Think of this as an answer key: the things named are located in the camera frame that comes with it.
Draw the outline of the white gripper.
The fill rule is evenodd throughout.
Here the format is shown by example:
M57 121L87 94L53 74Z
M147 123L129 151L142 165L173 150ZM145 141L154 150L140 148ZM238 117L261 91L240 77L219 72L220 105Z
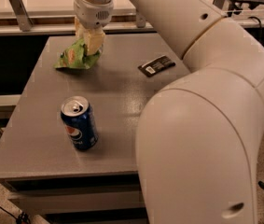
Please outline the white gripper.
M113 1L98 4L74 0L76 38L84 38L87 55L95 54L104 43L105 33L102 27L111 21L113 7Z

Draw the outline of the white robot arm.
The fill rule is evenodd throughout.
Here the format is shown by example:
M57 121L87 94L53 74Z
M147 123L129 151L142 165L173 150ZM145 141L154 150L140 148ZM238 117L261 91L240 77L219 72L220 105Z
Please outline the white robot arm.
M130 0L188 68L146 104L136 162L150 224L257 224L264 47L211 0ZM75 0L87 28L112 0Z

